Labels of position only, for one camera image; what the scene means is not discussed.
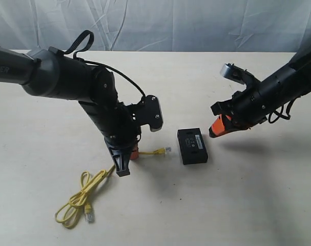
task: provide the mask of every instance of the black box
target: black box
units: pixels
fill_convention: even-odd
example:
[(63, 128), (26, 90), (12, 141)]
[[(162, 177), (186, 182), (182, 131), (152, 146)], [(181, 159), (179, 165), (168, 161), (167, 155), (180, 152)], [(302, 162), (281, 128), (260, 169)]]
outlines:
[(208, 161), (208, 153), (199, 128), (180, 129), (177, 136), (184, 165)]

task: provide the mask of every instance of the white table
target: white table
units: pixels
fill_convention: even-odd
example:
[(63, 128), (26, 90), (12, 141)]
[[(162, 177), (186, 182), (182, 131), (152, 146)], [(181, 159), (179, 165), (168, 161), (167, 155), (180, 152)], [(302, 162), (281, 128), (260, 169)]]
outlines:
[[(87, 52), (159, 97), (161, 131), (142, 128), (142, 151), (171, 146), (165, 157), (130, 162), (93, 206), (96, 222), (73, 230), (54, 213), (79, 190), (84, 170), (112, 165), (101, 133), (75, 101), (32, 97), (0, 83), (0, 245), (311, 245), (311, 94), (292, 120), (217, 139), (210, 105), (244, 86), (222, 78), (224, 63), (264, 79), (291, 53)], [(116, 75), (119, 98), (140, 99)], [(183, 166), (177, 130), (199, 127), (209, 160)]]

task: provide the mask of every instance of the white sticker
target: white sticker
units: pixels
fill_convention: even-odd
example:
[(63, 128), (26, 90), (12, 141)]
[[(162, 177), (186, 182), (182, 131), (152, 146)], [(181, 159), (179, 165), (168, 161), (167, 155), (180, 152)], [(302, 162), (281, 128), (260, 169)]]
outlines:
[(203, 149), (203, 145), (202, 145), (202, 142), (201, 142), (201, 137), (200, 137), (200, 135), (195, 135), (195, 138), (196, 138), (196, 142), (197, 142), (198, 148), (199, 148), (200, 150), (202, 150), (202, 149)]

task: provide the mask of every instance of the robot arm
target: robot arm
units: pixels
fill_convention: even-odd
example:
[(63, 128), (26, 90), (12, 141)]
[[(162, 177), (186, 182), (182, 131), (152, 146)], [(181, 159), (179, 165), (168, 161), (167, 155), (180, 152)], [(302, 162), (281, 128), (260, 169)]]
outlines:
[(279, 118), (289, 120), (294, 101), (311, 92), (311, 48), (298, 52), (262, 82), (234, 64), (225, 64), (220, 73), (227, 79), (245, 84), (246, 89), (235, 92), (230, 100), (218, 101), (211, 106), (214, 115), (219, 117), (209, 128), (210, 137), (247, 130), (267, 120), (271, 124)]
[[(89, 36), (83, 49), (73, 52)], [(151, 131), (161, 129), (163, 120), (156, 96), (146, 96), (131, 79), (110, 66), (77, 57), (88, 50), (94, 40), (84, 31), (66, 51), (50, 47), (19, 54), (0, 47), (0, 81), (22, 85), (30, 95), (77, 100), (104, 136), (105, 143), (116, 165), (119, 176), (130, 174), (128, 163), (141, 135), (141, 126)], [(119, 73), (132, 83), (142, 98), (135, 105), (124, 105), (118, 100), (114, 75)]]

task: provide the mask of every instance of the table surface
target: table surface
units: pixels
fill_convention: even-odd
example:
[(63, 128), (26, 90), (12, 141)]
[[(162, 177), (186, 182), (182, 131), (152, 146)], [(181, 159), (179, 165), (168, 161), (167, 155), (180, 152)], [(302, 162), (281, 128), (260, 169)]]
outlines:
[[(131, 175), (112, 175), (93, 202), (96, 222), (73, 230), (54, 213), (79, 190), (81, 172), (112, 165), (101, 133), (76, 101), (32, 97), (0, 83), (0, 245), (311, 245), (311, 94), (290, 121), (210, 139), (210, 105), (244, 86), (222, 78), (224, 63), (260, 80), (292, 53), (86, 52), (159, 97), (161, 131), (142, 127)], [(140, 99), (116, 75), (119, 98)], [(200, 128), (207, 163), (183, 166), (177, 130)]]

